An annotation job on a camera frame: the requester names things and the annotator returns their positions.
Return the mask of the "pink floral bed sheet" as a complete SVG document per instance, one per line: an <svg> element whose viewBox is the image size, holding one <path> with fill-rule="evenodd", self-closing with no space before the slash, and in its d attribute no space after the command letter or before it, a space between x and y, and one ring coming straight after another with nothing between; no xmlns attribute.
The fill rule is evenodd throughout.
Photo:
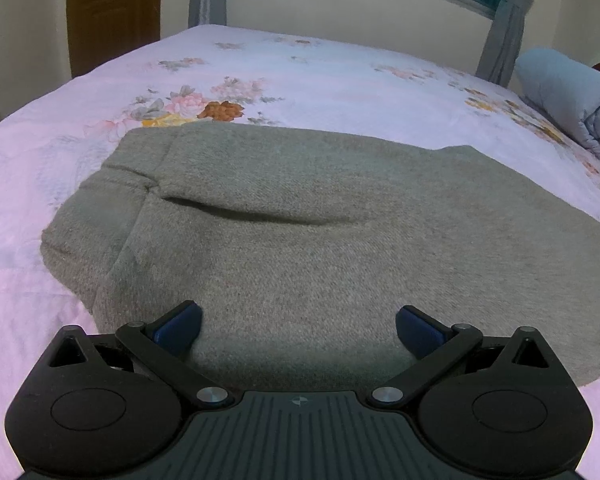
<svg viewBox="0 0 600 480"><path fill-rule="evenodd" d="M469 145L600 222L600 161L515 92L398 52L199 26L67 82L0 122L0 479L20 475L4 418L66 324L93 327L48 274L40 236L129 130L194 119L211 101L242 122L413 144Z"/></svg>

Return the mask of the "light blue rolled quilt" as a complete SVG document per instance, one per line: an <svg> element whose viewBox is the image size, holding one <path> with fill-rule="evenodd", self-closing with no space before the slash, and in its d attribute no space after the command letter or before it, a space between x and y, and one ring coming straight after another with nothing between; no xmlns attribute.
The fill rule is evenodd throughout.
<svg viewBox="0 0 600 480"><path fill-rule="evenodd" d="M535 48L518 56L515 74L524 97L600 160L600 72Z"/></svg>

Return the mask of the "brown wooden door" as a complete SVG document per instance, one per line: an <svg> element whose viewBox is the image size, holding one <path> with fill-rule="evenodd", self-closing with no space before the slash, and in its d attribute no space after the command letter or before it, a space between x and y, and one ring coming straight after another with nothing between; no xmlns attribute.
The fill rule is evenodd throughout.
<svg viewBox="0 0 600 480"><path fill-rule="evenodd" d="M66 0L72 76L160 39L161 0Z"/></svg>

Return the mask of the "grey right curtain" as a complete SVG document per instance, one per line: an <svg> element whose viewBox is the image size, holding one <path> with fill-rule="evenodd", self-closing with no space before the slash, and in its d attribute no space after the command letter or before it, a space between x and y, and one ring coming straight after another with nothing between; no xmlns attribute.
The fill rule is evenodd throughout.
<svg viewBox="0 0 600 480"><path fill-rule="evenodd" d="M533 3L534 0L500 0L476 70L478 78L508 86Z"/></svg>

